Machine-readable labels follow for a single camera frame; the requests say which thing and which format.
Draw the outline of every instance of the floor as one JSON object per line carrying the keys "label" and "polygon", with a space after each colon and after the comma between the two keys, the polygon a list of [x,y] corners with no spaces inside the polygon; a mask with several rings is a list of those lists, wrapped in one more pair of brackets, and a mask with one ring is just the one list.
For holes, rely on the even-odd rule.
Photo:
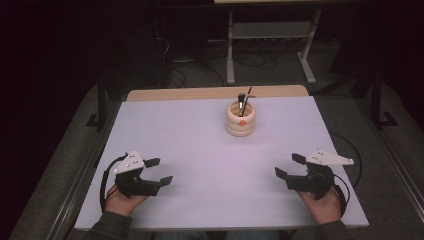
{"label": "floor", "polygon": [[[301,84],[314,92],[341,77],[328,71],[338,43],[316,42],[308,60],[317,83],[307,84],[296,56],[301,45],[241,43],[235,57],[235,85]],[[225,43],[211,43],[211,49],[213,57],[208,64],[185,54],[175,58],[169,88],[225,85]],[[363,99],[350,95],[354,83],[325,96],[315,96],[338,153],[362,160],[362,171],[359,165],[345,169],[351,182],[356,182],[361,174],[355,191],[370,226],[351,232],[358,239],[422,239],[424,218],[415,204],[422,197],[418,194],[417,199],[411,192],[424,192],[424,176],[420,172],[424,164],[423,132],[397,94],[385,85],[382,112],[390,112],[398,126],[378,130],[369,117],[370,95]],[[11,239],[78,239],[83,234],[72,225],[95,170],[90,163],[95,162],[107,141],[119,102],[108,101],[107,109],[108,120],[102,131],[86,127],[87,119],[97,112],[97,89],[93,88],[81,103]],[[211,239],[222,239],[225,232],[209,234]],[[132,231],[129,239],[150,239],[151,235]],[[293,239],[311,239],[310,231],[296,231]]]}

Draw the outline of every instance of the metal stand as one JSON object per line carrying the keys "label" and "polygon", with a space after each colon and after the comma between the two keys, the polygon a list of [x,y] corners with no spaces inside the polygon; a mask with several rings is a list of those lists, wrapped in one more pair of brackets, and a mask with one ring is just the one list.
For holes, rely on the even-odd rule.
{"label": "metal stand", "polygon": [[311,21],[299,22],[262,22],[262,23],[234,23],[233,13],[229,13],[228,20],[228,54],[227,54],[227,84],[234,85],[233,39],[250,38],[306,38],[303,51],[298,52],[298,58],[309,84],[315,84],[307,57],[318,26],[321,9],[315,11]]}
{"label": "metal stand", "polygon": [[375,78],[372,87],[372,101],[371,101],[371,119],[379,130],[384,126],[397,126],[395,119],[389,112],[383,112],[386,121],[380,120],[380,106],[381,106],[381,77],[380,73],[375,71]]}
{"label": "metal stand", "polygon": [[311,67],[309,66],[307,57],[308,57],[309,49],[311,48],[312,41],[314,39],[315,31],[317,29],[320,16],[321,16],[321,9],[318,9],[315,12],[314,19],[312,20],[312,24],[309,29],[306,46],[302,52],[297,53],[297,57],[299,58],[300,65],[302,65],[303,73],[305,73],[306,80],[308,81],[309,84],[316,83],[314,74],[312,74],[312,70],[311,70]]}
{"label": "metal stand", "polygon": [[97,106],[98,106],[98,114],[91,114],[90,119],[86,124],[87,127],[97,127],[97,131],[100,131],[106,121],[106,97],[105,97],[105,89],[103,87],[103,78],[100,77],[97,82]]}

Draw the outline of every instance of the wire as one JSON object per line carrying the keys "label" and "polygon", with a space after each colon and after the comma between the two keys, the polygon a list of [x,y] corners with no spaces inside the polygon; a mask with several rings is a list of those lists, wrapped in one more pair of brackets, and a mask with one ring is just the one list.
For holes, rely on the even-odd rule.
{"label": "wire", "polygon": [[115,188],[111,193],[109,193],[107,196],[106,196],[106,200],[112,195],[112,194],[114,194],[115,192],[116,192],[116,190],[118,190],[118,188]]}
{"label": "wire", "polygon": [[[176,71],[176,72],[178,72],[178,73],[180,73],[181,75],[182,75],[182,79],[181,78],[178,78],[177,76],[175,76],[174,75],[174,73],[173,73],[173,71]],[[181,70],[179,70],[179,69],[177,69],[177,68],[175,68],[175,67],[172,67],[172,70],[170,71],[170,75],[171,75],[171,82],[173,83],[173,84],[175,84],[175,86],[177,87],[177,88],[181,88],[181,87],[183,87],[183,86],[185,86],[185,87],[187,87],[187,85],[186,85],[186,75],[184,74],[184,72],[183,71],[181,71]],[[178,81],[181,81],[181,83],[180,84],[178,84],[178,83],[176,83],[173,79],[172,79],[172,77],[173,78],[175,78],[176,80],[178,80]]]}
{"label": "wire", "polygon": [[337,177],[338,179],[340,179],[340,181],[342,181],[343,184],[346,186],[346,189],[347,189],[347,200],[346,200],[346,204],[348,204],[349,203],[349,200],[350,200],[350,190],[349,190],[349,187],[347,186],[346,182],[343,181],[343,179],[341,177],[337,176],[336,174],[334,174],[334,176]]}
{"label": "wire", "polygon": [[359,151],[358,151],[358,149],[349,141],[349,140],[347,140],[346,138],[344,138],[344,137],[342,137],[342,136],[340,136],[340,135],[338,135],[338,134],[336,134],[336,133],[333,133],[333,132],[329,132],[331,135],[334,135],[334,136],[336,136],[336,137],[339,137],[339,138],[341,138],[342,140],[344,140],[346,143],[348,143],[352,148],[353,148],[353,150],[355,151],[355,153],[356,153],[356,155],[358,156],[358,162],[359,162],[359,173],[358,173],[358,176],[356,177],[356,180],[355,180],[355,182],[353,183],[353,188],[356,188],[356,186],[358,186],[358,184],[359,184],[359,181],[361,180],[361,178],[362,178],[362,158],[361,158],[361,154],[359,154]]}
{"label": "wire", "polygon": [[106,207],[105,191],[106,191],[106,182],[109,177],[109,171],[113,167],[113,165],[115,165],[115,163],[117,163],[118,161],[124,160],[127,156],[128,156],[128,153],[125,153],[124,156],[113,160],[112,163],[109,165],[109,167],[103,172],[102,182],[100,183],[100,207],[102,209],[102,212],[105,211],[105,207]]}
{"label": "wire", "polygon": [[[299,44],[301,41],[293,41],[293,43],[289,43],[287,44],[285,47],[283,47],[282,49],[280,49],[277,54],[275,55],[270,55],[270,54],[264,54],[264,50],[259,50],[262,53],[261,54],[247,54],[247,55],[256,55],[259,57],[262,57],[264,60],[262,62],[253,62],[251,60],[248,59],[248,57],[246,58],[242,58],[240,57],[239,53],[235,53],[233,58],[235,59],[235,61],[237,61],[239,64],[244,65],[244,66],[248,66],[248,67],[257,67],[257,68],[261,68],[261,69],[272,69],[275,68],[277,66],[277,58],[279,56],[281,56],[285,51],[287,51],[290,47],[296,46],[297,44]],[[266,64],[272,62],[271,66],[265,66]]]}
{"label": "wire", "polygon": [[227,40],[225,39],[217,40],[216,42],[209,43],[209,45],[211,45],[212,47],[219,46],[219,49],[212,49],[211,51],[207,53],[209,59],[225,56],[228,50],[228,43],[227,43]]}
{"label": "wire", "polygon": [[201,68],[209,69],[210,71],[212,71],[212,72],[216,73],[216,75],[219,77],[219,79],[220,79],[220,81],[221,81],[222,86],[223,86],[223,87],[225,87],[225,81],[224,81],[224,79],[222,78],[221,74],[220,74],[218,71],[216,71],[215,69],[213,69],[212,67],[205,66],[205,65],[202,65],[202,64],[196,64],[196,65],[182,65],[182,66],[179,66],[179,68],[188,68],[188,67],[201,67]]}
{"label": "wire", "polygon": [[164,59],[165,58],[165,55],[168,53],[168,51],[169,51],[169,42],[168,42],[168,40],[166,40],[165,38],[163,38],[163,37],[158,37],[158,38],[156,38],[156,40],[161,40],[161,41],[164,41],[165,43],[166,43],[166,48],[165,48],[165,50],[163,51],[163,53],[162,54],[159,54],[159,57],[160,58],[162,58],[162,59]]}

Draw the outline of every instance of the dark background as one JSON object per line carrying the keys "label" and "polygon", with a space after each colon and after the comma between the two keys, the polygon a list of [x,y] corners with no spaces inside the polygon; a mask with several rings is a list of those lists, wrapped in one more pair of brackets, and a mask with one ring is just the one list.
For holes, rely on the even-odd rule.
{"label": "dark background", "polygon": [[[137,1],[137,6],[149,2]],[[162,4],[169,2],[193,1]],[[5,239],[80,102],[99,78],[105,79],[115,99],[134,88],[166,87],[167,66],[158,56],[155,37],[166,37],[175,49],[207,60],[206,40],[225,39],[228,20],[226,12],[186,13],[181,18],[181,13],[172,12],[111,15],[83,11],[104,7],[96,1],[0,4],[0,226]],[[133,4],[117,1],[114,6],[131,8]],[[348,74],[372,59],[383,81],[398,92],[424,129],[424,44],[418,34],[424,32],[422,10],[412,1],[328,8],[315,41],[342,43],[334,72]],[[279,20],[281,14],[246,12],[243,17]]]}

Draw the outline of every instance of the sleeve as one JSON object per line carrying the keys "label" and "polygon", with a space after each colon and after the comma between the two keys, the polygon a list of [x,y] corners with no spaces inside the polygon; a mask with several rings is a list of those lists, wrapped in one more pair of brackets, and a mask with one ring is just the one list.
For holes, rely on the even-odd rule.
{"label": "sleeve", "polygon": [[81,240],[125,240],[132,218],[112,212],[104,212],[100,220],[88,230]]}
{"label": "sleeve", "polygon": [[316,240],[352,240],[353,238],[342,221],[319,225],[315,230]]}

